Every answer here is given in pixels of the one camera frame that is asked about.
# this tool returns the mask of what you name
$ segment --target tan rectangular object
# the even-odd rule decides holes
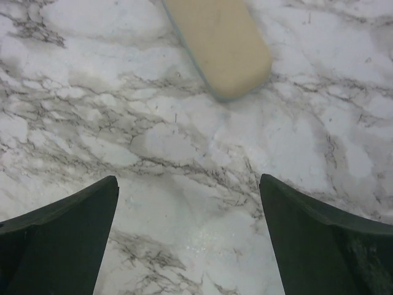
[[[242,0],[163,0],[196,68],[219,100],[260,86],[272,57]]]

